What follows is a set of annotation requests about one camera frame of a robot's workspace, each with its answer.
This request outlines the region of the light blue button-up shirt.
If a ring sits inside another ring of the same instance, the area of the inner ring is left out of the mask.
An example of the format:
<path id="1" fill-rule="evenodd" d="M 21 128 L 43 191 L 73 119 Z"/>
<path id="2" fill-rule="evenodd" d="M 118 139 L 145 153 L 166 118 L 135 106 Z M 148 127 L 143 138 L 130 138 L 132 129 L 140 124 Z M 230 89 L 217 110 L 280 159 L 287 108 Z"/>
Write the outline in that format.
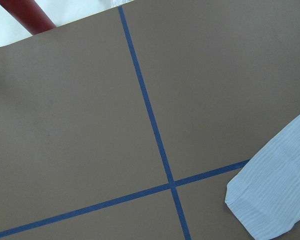
<path id="1" fill-rule="evenodd" d="M 255 240 L 270 240 L 300 221 L 300 115 L 227 184 L 225 203 Z"/>

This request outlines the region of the brown paper table cover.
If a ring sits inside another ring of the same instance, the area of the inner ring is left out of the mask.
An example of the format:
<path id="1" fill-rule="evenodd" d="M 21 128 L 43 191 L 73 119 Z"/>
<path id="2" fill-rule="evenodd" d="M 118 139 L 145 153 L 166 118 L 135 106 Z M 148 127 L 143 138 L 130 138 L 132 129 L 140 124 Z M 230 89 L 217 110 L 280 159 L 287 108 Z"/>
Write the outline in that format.
<path id="1" fill-rule="evenodd" d="M 300 0 L 135 0 L 0 47 L 0 240 L 249 240 L 225 203 L 300 114 Z"/>

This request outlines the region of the red cylinder bottle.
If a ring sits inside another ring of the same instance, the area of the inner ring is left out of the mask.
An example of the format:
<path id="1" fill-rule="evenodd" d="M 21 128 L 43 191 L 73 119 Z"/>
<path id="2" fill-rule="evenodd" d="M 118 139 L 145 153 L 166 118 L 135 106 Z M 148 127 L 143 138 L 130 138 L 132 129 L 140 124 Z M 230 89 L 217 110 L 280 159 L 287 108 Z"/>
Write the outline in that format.
<path id="1" fill-rule="evenodd" d="M 35 0 L 0 0 L 0 6 L 32 35 L 56 28 Z"/>

